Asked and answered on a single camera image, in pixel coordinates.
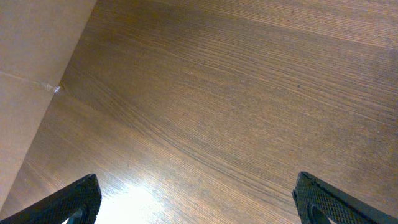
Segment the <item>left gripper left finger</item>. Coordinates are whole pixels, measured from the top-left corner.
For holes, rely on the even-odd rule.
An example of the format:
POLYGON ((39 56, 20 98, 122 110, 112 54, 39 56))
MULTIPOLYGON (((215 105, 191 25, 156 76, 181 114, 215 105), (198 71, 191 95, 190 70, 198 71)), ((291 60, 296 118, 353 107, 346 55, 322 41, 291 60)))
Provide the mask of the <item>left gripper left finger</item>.
POLYGON ((37 203, 1 220, 1 224, 94 224, 101 205, 101 189, 95 174, 88 174, 37 203))

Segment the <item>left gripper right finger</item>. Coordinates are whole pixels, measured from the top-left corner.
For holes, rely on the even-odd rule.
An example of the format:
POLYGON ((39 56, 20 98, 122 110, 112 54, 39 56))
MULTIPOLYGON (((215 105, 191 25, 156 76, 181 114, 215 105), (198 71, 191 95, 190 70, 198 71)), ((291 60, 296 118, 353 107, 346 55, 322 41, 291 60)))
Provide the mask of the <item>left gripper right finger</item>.
POLYGON ((300 220, 316 223, 397 224, 394 218, 308 172, 300 172, 292 192, 300 220))

